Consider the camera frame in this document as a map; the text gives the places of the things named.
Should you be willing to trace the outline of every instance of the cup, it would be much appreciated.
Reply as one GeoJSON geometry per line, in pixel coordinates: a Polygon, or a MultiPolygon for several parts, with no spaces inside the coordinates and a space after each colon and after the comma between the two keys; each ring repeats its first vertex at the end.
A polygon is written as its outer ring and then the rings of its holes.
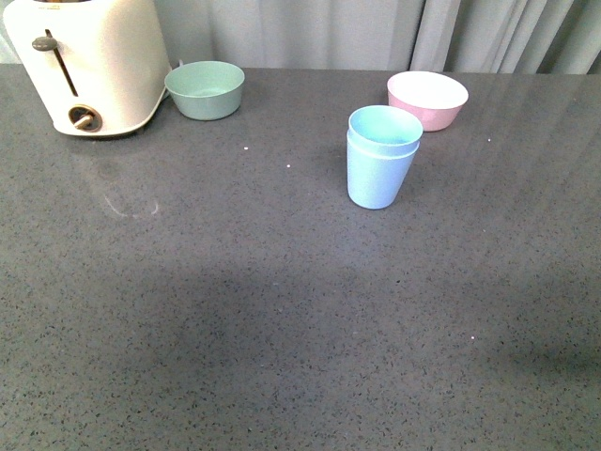
{"type": "Polygon", "coordinates": [[[348,119],[347,188],[350,199],[370,210],[385,209],[396,199],[424,128],[399,108],[371,105],[348,119]]]}

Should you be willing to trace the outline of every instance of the bowl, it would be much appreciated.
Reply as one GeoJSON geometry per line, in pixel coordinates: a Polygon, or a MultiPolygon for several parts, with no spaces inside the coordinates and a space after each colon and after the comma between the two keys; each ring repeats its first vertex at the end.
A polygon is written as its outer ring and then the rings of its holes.
{"type": "Polygon", "coordinates": [[[173,69],[165,87],[177,109],[196,120],[221,119],[234,113],[242,101],[244,71],[222,61],[199,61],[173,69]]]}
{"type": "Polygon", "coordinates": [[[415,115],[424,132],[446,129],[468,97],[463,85],[440,73],[407,71],[388,80],[388,104],[415,115]]]}

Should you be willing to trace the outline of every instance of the bowl rim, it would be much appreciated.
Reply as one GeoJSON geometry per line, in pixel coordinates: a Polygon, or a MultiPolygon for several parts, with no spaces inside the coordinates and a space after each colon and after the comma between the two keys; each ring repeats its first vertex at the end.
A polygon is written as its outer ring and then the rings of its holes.
{"type": "Polygon", "coordinates": [[[235,91],[236,89],[238,89],[239,87],[241,87],[244,82],[246,81],[246,74],[244,73],[244,70],[242,70],[242,68],[236,66],[235,64],[231,64],[231,63],[227,63],[225,61],[213,61],[213,60],[209,60],[209,61],[195,61],[193,63],[187,63],[187,64],[183,64],[181,66],[178,66],[176,68],[173,68],[169,71],[169,73],[167,73],[167,75],[165,75],[165,79],[164,79],[164,84],[165,87],[167,88],[167,90],[171,93],[171,94],[175,94],[177,96],[180,97],[185,97],[188,99],[211,99],[214,97],[219,97],[219,96],[223,96],[225,94],[229,94],[232,91],[235,91]],[[199,95],[194,95],[194,94],[183,94],[181,92],[178,92],[176,89],[173,89],[172,87],[169,87],[168,85],[168,79],[169,78],[173,78],[176,75],[173,75],[174,73],[179,72],[183,72],[184,70],[193,70],[194,68],[199,68],[202,66],[221,66],[224,68],[228,68],[229,70],[234,70],[236,73],[241,75],[241,80],[240,82],[229,88],[227,91],[225,92],[221,92],[219,94],[210,94],[210,95],[203,95],[203,96],[199,96],[199,95]]]}
{"type": "Polygon", "coordinates": [[[396,100],[404,103],[405,105],[413,106],[415,108],[422,108],[424,110],[436,110],[436,111],[454,110],[455,108],[459,108],[459,107],[462,107],[463,105],[465,105],[468,102],[468,99],[470,98],[469,91],[466,89],[465,86],[463,86],[455,78],[449,77],[442,73],[433,72],[433,71],[429,71],[429,70],[406,70],[404,72],[398,72],[388,79],[386,87],[388,88],[388,93],[391,96],[393,96],[396,100]],[[398,82],[399,79],[403,79],[403,78],[418,79],[418,78],[424,77],[424,76],[429,77],[431,79],[436,79],[442,83],[447,84],[447,86],[452,86],[454,88],[455,92],[457,93],[456,98],[458,100],[452,101],[452,102],[447,102],[447,104],[450,106],[448,106],[448,105],[437,106],[437,105],[433,105],[432,103],[428,104],[427,102],[418,103],[415,101],[406,101],[406,100],[401,99],[397,95],[397,93],[394,92],[394,88],[395,88],[394,85],[399,83],[398,82]]]}

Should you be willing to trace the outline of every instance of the cup rim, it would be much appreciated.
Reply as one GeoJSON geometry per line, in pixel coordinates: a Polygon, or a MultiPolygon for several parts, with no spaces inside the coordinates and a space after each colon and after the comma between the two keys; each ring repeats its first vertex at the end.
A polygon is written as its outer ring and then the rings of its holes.
{"type": "Polygon", "coordinates": [[[413,155],[415,152],[418,151],[418,149],[420,148],[420,144],[421,144],[419,142],[419,140],[417,143],[415,143],[415,141],[414,141],[413,144],[415,144],[415,147],[411,151],[409,151],[407,153],[401,153],[398,155],[386,155],[386,154],[371,152],[369,150],[366,150],[365,148],[360,148],[360,147],[356,146],[353,143],[353,139],[349,138],[349,136],[348,136],[349,133],[350,133],[350,131],[347,132],[347,143],[348,144],[353,146],[358,152],[364,153],[365,155],[368,155],[373,158],[377,158],[379,160],[402,160],[404,158],[410,157],[411,155],[413,155]]]}
{"type": "Polygon", "coordinates": [[[364,106],[362,108],[355,110],[348,117],[348,129],[350,131],[353,131],[355,136],[359,137],[360,139],[362,139],[364,142],[368,143],[369,145],[379,146],[381,148],[398,148],[399,146],[410,146],[411,144],[415,143],[416,141],[419,141],[422,138],[422,136],[424,135],[424,125],[422,124],[422,121],[420,121],[420,119],[418,119],[415,115],[413,115],[409,111],[401,110],[400,108],[396,108],[396,107],[390,106],[390,105],[368,105],[368,106],[364,106]],[[371,110],[386,109],[391,114],[397,115],[399,117],[405,117],[405,119],[408,119],[408,120],[414,122],[413,125],[417,126],[420,130],[419,133],[417,133],[417,137],[415,139],[412,139],[410,141],[406,141],[403,143],[381,143],[379,141],[375,141],[373,139],[369,139],[369,138],[363,136],[356,130],[355,127],[353,127],[352,119],[353,119],[353,117],[360,114],[361,112],[364,112],[365,110],[370,110],[370,109],[371,110]]]}

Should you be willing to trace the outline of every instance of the toaster knob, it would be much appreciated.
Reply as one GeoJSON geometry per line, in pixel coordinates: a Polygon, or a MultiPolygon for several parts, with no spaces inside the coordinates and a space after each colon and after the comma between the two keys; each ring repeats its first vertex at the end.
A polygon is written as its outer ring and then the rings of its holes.
{"type": "Polygon", "coordinates": [[[39,52],[49,52],[58,47],[58,42],[52,37],[40,36],[34,39],[31,46],[39,52]]]}
{"type": "Polygon", "coordinates": [[[75,105],[69,110],[69,120],[77,130],[97,132],[102,127],[102,118],[98,111],[85,105],[75,105]]]}

